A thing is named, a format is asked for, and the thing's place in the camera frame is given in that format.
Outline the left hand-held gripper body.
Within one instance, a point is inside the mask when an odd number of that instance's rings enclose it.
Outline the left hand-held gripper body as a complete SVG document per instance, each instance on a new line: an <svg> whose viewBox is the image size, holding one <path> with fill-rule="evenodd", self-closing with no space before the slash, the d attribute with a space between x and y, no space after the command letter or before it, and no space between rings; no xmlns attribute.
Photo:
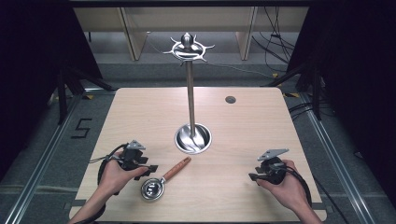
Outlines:
<svg viewBox="0 0 396 224"><path fill-rule="evenodd" d="M143 156L143 151L145 149L146 148L136 140L128 143L120 154L120 167L125 171L131 171L139 165L146 164L148 158Z"/></svg>

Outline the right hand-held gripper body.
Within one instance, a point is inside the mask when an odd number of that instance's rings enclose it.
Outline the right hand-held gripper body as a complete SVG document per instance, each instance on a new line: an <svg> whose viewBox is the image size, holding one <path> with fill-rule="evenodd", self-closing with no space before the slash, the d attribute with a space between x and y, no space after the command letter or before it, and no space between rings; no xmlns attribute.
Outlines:
<svg viewBox="0 0 396 224"><path fill-rule="evenodd" d="M286 175L286 164L278 157L281 154L288 152L287 148L268 149L257 159L261 163L259 167L264 169L265 174L263 180L271 184L280 184Z"/></svg>

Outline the metal scoop with wooden handle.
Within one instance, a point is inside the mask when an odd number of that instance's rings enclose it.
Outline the metal scoop with wooden handle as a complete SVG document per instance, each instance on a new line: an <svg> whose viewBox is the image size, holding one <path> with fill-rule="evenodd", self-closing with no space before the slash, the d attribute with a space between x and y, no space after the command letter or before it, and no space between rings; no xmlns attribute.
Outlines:
<svg viewBox="0 0 396 224"><path fill-rule="evenodd" d="M186 157L173 166L161 178L150 178L146 180L141 186L141 196L147 201L156 201L160 199L164 193L165 182L178 174L190 162L191 157Z"/></svg>

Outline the metal utensil rack stand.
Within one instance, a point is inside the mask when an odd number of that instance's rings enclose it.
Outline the metal utensil rack stand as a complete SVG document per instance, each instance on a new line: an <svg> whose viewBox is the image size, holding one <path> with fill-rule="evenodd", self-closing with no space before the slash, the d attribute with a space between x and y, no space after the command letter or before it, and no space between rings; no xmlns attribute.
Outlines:
<svg viewBox="0 0 396 224"><path fill-rule="evenodd" d="M212 142L212 134L209 129L195 120L194 102L194 78L193 62L197 60L205 61L204 55L208 48L214 46L204 46L196 40L196 35L185 33L179 40L172 38L173 47L166 51L181 61L186 68L187 98L189 122L181 126L175 134L177 148L183 153L196 155L207 150Z"/></svg>

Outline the person's right hand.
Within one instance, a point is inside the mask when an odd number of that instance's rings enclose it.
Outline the person's right hand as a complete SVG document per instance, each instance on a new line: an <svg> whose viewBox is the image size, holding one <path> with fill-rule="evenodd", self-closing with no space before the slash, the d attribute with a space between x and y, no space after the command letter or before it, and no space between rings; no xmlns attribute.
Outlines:
<svg viewBox="0 0 396 224"><path fill-rule="evenodd" d="M278 185L271 184L262 179L258 179L257 184L271 192L283 206L295 214L310 209L304 188L298 179L291 174L286 174L283 181Z"/></svg>

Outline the person's left hand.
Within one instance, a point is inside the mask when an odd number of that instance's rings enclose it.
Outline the person's left hand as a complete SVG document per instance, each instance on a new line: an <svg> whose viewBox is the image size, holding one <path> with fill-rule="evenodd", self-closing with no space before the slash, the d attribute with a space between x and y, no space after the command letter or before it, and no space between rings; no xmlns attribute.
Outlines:
<svg viewBox="0 0 396 224"><path fill-rule="evenodd" d="M142 175L149 168L138 167L131 171L123 170L116 160L111 159L103 172L100 184L98 186L98 192L102 196L110 197L113 194L121 191L126 184L133 178Z"/></svg>

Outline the black tripod stand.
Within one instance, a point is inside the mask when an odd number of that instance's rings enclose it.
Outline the black tripod stand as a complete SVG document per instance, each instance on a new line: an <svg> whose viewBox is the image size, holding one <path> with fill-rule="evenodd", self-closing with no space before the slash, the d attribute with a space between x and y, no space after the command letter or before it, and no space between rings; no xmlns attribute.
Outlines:
<svg viewBox="0 0 396 224"><path fill-rule="evenodd" d="M73 95L82 95L85 92L85 89L80 82L82 79L88 80L95 86L106 91L117 90L117 88L106 84L101 78L91 76L71 65L63 66L57 75L57 90L60 108L60 117L58 121L59 124L62 124L65 121L68 114L65 88L68 88Z"/></svg>
<svg viewBox="0 0 396 224"><path fill-rule="evenodd" d="M313 112L316 118L321 120L319 112L320 75L315 63L302 63L289 70L284 76L276 78L274 81L266 84L266 87L276 87L296 75L300 76L296 84L296 89L298 91L307 91L309 87L312 88Z"/></svg>

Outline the black curtain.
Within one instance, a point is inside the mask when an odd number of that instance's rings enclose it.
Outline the black curtain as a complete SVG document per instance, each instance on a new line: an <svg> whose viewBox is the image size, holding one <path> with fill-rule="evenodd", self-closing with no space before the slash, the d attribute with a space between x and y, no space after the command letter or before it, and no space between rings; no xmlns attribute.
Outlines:
<svg viewBox="0 0 396 224"><path fill-rule="evenodd" d="M396 0L311 0L289 70L313 61L332 106L396 205Z"/></svg>
<svg viewBox="0 0 396 224"><path fill-rule="evenodd" d="M67 0L0 0L0 181L68 66L102 76Z"/></svg>

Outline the light wooden shelf unit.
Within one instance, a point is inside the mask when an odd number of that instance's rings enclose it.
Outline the light wooden shelf unit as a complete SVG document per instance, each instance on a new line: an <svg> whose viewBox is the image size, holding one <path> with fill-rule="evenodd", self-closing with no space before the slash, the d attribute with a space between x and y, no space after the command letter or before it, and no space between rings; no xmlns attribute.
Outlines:
<svg viewBox="0 0 396 224"><path fill-rule="evenodd" d="M307 7L80 7L74 9L85 32L122 32L132 60L140 58L148 32L234 32L242 60L252 35L302 29Z"/></svg>

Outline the aluminium floor rail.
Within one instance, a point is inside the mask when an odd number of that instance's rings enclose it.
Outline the aluminium floor rail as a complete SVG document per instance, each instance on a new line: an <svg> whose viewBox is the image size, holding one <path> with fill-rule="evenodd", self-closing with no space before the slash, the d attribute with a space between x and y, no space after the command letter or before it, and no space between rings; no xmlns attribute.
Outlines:
<svg viewBox="0 0 396 224"><path fill-rule="evenodd" d="M0 182L0 208L6 210L0 224L65 224L77 193L75 182L67 182L66 162L60 146L80 97L69 97L68 114L58 120L54 101L44 111L25 149Z"/></svg>
<svg viewBox="0 0 396 224"><path fill-rule="evenodd" d="M318 135L318 138L324 149L328 158L336 172L341 185L343 186L346 196L348 197L352 207L357 214L358 219L360 220L361 224L375 224L375 219L372 213L369 211L366 201L361 196L360 191L358 190L356 184L352 180L347 168L345 167L344 163L336 148L328 135L325 127L322 124L322 121L317 119L317 116L314 112L309 112L308 117Z"/></svg>

